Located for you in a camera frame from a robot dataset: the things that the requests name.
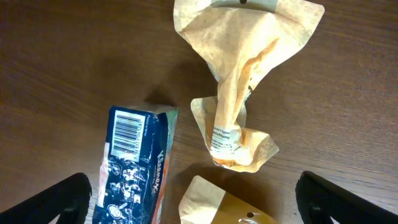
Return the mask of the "crumpled beige paper pouch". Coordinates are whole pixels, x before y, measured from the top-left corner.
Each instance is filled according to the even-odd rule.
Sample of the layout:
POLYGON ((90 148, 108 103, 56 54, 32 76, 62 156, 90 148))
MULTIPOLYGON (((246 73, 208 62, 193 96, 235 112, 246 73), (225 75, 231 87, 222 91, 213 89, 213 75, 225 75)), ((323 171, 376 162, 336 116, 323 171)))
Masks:
POLYGON ((275 67, 304 48, 325 8, 304 0, 176 0, 175 31, 207 63, 216 96, 191 111, 218 166, 255 173, 278 152, 269 134, 246 127, 246 100, 275 67))

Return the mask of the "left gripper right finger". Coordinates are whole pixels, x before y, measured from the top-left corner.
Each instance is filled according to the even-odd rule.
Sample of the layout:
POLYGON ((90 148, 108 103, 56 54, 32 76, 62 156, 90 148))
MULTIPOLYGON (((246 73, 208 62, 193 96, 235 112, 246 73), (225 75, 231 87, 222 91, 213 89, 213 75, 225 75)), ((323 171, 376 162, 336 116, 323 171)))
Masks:
POLYGON ((304 224, 397 224, 396 214, 307 170, 302 172, 295 194, 304 224))

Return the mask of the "beige brown snack pouch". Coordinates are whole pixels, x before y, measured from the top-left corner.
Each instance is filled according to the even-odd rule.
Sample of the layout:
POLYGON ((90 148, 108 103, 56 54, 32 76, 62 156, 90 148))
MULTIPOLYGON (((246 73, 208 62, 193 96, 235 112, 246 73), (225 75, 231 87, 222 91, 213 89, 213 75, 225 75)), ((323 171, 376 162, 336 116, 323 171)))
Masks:
POLYGON ((181 224, 278 224, 263 211, 194 176, 178 206, 181 224))

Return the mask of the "blue Kleenex tissue pack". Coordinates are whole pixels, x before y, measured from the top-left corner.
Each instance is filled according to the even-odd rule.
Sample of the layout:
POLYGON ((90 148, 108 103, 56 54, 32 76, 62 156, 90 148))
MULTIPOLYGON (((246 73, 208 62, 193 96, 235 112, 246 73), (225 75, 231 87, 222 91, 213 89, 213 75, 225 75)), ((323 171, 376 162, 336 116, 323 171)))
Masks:
POLYGON ((112 106, 93 223, 159 224, 178 109, 112 106))

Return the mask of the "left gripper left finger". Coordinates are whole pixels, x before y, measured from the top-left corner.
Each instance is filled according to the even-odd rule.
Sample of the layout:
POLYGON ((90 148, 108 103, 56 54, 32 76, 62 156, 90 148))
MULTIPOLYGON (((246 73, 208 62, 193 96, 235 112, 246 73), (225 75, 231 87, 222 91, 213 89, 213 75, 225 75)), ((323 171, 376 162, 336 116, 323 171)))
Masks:
POLYGON ((92 188, 88 177, 76 173, 27 200, 1 212, 1 223, 83 224, 88 213, 92 188))

